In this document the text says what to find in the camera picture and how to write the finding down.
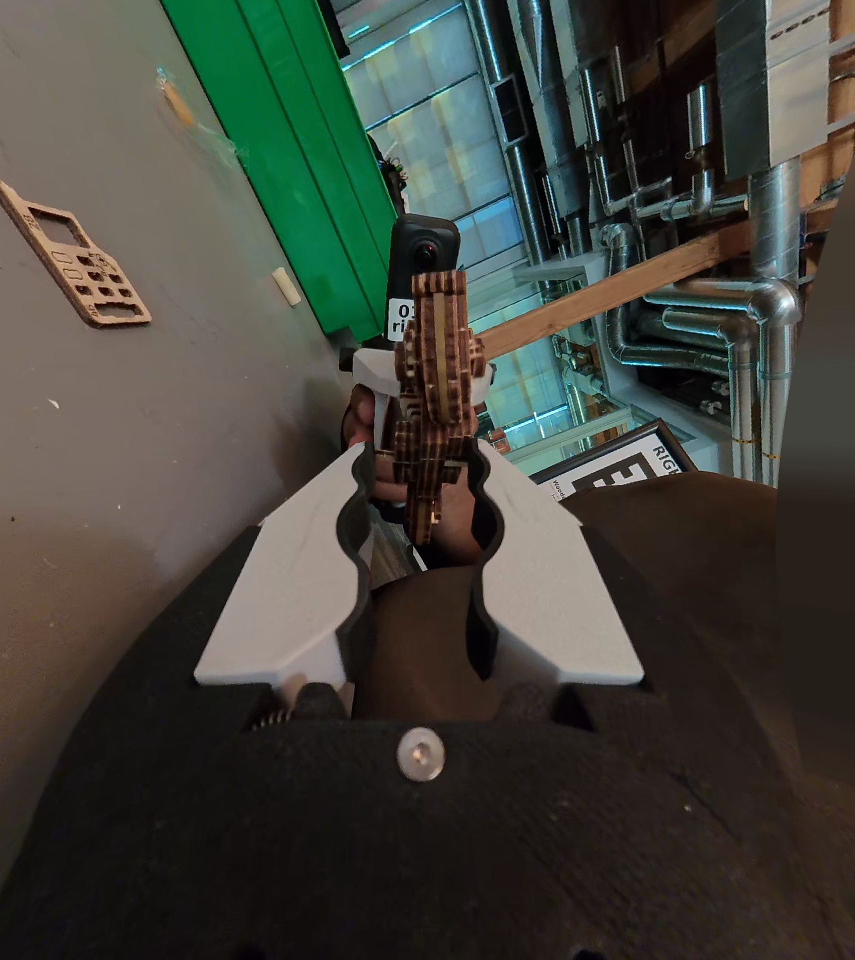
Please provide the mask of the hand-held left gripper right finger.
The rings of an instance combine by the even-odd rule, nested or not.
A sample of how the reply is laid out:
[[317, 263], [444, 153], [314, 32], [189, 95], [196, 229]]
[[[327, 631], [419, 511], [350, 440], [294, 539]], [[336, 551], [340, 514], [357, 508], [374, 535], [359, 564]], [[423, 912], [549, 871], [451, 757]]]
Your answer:
[[484, 440], [469, 442], [467, 654], [499, 687], [630, 687], [645, 676], [579, 521]]

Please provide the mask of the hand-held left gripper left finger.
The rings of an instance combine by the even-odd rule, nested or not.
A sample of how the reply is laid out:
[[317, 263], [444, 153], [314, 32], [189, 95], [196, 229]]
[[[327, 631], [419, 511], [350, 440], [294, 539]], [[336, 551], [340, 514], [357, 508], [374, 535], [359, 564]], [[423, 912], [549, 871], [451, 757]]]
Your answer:
[[352, 446], [261, 522], [194, 671], [205, 687], [268, 685], [293, 706], [370, 664], [373, 446]]

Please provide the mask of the wooden motorcycle model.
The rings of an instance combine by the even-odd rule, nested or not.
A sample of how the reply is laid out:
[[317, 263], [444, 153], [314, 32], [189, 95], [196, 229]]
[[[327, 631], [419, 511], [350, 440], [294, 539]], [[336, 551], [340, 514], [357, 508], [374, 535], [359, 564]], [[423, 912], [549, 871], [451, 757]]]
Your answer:
[[467, 285], [462, 270], [415, 275], [413, 319], [395, 347], [394, 477], [406, 487], [405, 526], [414, 546], [431, 541], [443, 488], [458, 482], [473, 437], [473, 387], [487, 365], [469, 326]]

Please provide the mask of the grey desk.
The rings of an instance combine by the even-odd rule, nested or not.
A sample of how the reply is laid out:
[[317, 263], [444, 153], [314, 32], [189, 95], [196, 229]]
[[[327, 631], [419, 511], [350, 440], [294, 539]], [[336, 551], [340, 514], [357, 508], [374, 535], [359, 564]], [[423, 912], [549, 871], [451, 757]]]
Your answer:
[[147, 306], [77, 314], [0, 205], [0, 885], [78, 716], [247, 525], [338, 452], [344, 386], [159, 2], [0, 2], [0, 181], [72, 213]]

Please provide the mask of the person's right hand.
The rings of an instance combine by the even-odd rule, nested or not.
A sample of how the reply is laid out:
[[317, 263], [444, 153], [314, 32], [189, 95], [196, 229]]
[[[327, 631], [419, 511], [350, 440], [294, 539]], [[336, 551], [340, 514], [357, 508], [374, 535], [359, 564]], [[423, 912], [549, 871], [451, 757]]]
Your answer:
[[[341, 441], [344, 449], [373, 443], [375, 397], [372, 390], [355, 385], [349, 396], [349, 406], [341, 421]], [[405, 485], [395, 484], [393, 466], [384, 459], [375, 460], [375, 482], [372, 498], [390, 503], [407, 500]], [[445, 485], [442, 494], [442, 512], [439, 523], [433, 527], [431, 541], [424, 548], [434, 550], [442, 566], [469, 566], [482, 556], [482, 547], [472, 533], [475, 498], [469, 487], [467, 469], [462, 469], [455, 484]]]

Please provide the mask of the dark shaggy object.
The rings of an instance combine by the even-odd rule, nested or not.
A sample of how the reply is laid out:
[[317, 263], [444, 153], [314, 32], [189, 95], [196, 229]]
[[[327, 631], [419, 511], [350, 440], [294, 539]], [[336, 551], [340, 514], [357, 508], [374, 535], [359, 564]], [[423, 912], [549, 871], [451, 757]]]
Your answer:
[[405, 206], [405, 188], [407, 179], [402, 167], [394, 159], [386, 158], [374, 138], [367, 135], [378, 172], [381, 174], [391, 202], [400, 217], [407, 212]]

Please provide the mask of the black framed sign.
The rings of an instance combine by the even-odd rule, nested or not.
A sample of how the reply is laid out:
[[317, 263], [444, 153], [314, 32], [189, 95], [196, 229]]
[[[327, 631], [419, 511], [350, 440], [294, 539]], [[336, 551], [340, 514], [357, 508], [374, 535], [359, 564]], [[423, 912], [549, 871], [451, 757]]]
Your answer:
[[530, 479], [555, 501], [561, 501], [585, 490], [697, 471], [698, 467], [670, 426], [656, 418], [623, 436], [546, 467]]

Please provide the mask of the green plastic bin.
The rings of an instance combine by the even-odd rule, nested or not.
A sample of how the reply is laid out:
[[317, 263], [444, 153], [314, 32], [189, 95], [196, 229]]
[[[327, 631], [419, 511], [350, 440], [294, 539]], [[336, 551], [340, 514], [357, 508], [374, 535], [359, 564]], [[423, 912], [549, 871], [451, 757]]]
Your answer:
[[325, 333], [379, 336], [397, 219], [314, 1], [164, 1]]

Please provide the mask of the wooden ceiling beam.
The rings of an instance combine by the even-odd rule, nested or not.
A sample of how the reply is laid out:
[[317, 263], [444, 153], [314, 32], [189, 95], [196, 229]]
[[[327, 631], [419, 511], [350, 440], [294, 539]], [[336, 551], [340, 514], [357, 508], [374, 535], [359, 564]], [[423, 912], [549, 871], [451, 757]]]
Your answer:
[[480, 334], [490, 362], [712, 269], [750, 248], [747, 220], [724, 226]]

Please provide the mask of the clear plastic bag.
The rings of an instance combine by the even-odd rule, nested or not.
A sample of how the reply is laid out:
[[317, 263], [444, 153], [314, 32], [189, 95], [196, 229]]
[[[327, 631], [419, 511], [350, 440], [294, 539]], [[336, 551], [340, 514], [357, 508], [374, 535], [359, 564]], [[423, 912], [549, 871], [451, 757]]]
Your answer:
[[194, 106], [182, 94], [175, 78], [162, 66], [156, 68], [156, 86], [177, 129], [191, 143], [226, 167], [239, 161], [235, 143], [224, 133], [202, 122]]

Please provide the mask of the group of metal pipes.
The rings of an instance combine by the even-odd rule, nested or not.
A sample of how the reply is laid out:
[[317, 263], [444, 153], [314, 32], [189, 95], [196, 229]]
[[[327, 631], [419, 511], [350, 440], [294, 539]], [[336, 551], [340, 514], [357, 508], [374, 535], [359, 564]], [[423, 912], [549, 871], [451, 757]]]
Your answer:
[[738, 475], [776, 488], [798, 326], [801, 156], [746, 176], [750, 247], [742, 255], [647, 294], [652, 304], [709, 311], [754, 342], [754, 395]]

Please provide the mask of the small wooden cut-out piece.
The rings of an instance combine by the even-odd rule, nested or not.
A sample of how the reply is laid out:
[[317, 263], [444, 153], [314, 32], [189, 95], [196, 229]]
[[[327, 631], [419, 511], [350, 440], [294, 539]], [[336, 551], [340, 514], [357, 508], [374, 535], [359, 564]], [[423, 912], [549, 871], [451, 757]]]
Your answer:
[[124, 270], [73, 213], [28, 201], [1, 180], [0, 205], [86, 324], [95, 329], [151, 324]]

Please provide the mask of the silver ventilation duct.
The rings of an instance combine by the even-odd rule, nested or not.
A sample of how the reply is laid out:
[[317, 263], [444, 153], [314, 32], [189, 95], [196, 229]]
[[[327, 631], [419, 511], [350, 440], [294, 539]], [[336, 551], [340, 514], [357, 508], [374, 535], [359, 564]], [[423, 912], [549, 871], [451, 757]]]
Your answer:
[[828, 1], [718, 1], [716, 82], [725, 178], [768, 171], [855, 123], [828, 121], [832, 57], [855, 47], [833, 40]]

